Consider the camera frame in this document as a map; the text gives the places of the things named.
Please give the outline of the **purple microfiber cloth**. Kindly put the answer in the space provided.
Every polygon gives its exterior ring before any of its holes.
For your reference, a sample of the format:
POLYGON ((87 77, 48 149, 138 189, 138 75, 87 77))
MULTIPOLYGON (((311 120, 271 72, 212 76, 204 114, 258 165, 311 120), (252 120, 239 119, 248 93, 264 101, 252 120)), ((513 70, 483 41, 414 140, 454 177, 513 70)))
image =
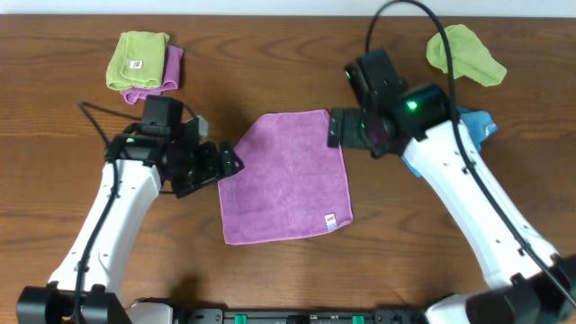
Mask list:
POLYGON ((234 148, 242 171, 219 181, 229 245, 306 239, 353 219, 346 165, 328 145, 329 113, 267 113, 234 148))

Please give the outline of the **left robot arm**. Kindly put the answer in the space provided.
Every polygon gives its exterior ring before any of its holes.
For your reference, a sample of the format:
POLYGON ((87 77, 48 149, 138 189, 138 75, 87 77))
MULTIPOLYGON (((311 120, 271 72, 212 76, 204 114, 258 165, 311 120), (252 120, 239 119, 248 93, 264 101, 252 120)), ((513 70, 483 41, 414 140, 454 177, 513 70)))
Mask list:
POLYGON ((72 248, 43 287, 26 286, 21 323, 189 323, 189 310, 162 298, 124 308, 125 267, 140 226, 164 183, 183 198, 234 176, 244 164, 229 142, 206 140, 207 121, 171 97, 151 95, 143 114, 106 139, 102 180, 72 248))

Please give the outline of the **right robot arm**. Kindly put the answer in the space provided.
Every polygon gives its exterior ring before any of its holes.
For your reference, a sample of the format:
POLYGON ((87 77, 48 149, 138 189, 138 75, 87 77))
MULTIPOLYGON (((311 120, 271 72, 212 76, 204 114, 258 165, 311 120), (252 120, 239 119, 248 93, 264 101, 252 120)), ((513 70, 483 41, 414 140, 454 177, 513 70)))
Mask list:
POLYGON ((328 146, 400 156, 448 209, 487 290, 429 305, 429 323, 561 323, 574 315, 575 259, 561 257, 509 199, 437 84, 409 87, 383 49, 344 68, 359 108, 331 112, 328 146))

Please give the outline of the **folded purple cloth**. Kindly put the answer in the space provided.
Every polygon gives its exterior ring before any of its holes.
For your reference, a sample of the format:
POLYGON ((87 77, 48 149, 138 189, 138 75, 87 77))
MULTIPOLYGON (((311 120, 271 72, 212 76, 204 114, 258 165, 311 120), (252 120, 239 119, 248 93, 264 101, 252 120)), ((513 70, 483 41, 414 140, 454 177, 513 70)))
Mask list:
POLYGON ((135 104, 138 100, 145 100, 149 95, 162 95, 165 91, 176 90, 180 86, 181 60, 184 50, 174 45, 168 45, 165 55, 165 68, 161 86, 154 88, 133 87, 121 90, 127 104, 135 104))

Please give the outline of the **folded green cloth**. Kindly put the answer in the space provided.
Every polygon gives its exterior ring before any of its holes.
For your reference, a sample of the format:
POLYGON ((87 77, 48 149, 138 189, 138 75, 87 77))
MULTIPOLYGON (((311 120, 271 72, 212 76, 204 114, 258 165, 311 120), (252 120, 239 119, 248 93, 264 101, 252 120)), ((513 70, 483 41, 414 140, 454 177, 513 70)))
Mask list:
POLYGON ((159 87, 169 39, 164 32, 123 32, 106 69, 107 87, 115 91, 159 87))

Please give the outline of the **crumpled blue cloth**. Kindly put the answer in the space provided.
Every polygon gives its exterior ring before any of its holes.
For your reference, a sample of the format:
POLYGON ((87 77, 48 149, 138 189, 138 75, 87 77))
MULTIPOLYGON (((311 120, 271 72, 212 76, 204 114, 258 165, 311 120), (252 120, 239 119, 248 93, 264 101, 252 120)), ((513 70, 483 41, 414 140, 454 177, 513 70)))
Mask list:
POLYGON ((461 121, 467 127, 474 146, 481 151, 481 143, 498 130, 496 123, 485 111, 471 110, 460 105, 456 106, 456 110, 460 113, 461 121))

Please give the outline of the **crumpled green cloth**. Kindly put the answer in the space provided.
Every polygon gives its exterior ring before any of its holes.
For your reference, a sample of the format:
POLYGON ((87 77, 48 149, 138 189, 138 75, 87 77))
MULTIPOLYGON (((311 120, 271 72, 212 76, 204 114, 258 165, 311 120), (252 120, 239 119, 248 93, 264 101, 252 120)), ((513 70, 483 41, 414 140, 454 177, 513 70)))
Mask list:
MULTIPOLYGON (((468 77, 482 86, 498 86, 507 69, 496 61, 478 36, 463 24, 445 28, 451 48, 454 79, 468 77)), ((448 73, 446 51, 440 33, 427 42, 426 57, 434 68, 448 73)))

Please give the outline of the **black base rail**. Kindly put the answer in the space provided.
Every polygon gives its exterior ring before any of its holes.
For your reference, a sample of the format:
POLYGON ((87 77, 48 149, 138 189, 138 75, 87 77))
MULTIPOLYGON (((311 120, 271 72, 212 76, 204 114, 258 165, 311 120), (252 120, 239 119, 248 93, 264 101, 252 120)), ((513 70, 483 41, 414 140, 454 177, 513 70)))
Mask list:
POLYGON ((422 310, 185 310, 175 324, 428 324, 422 310))

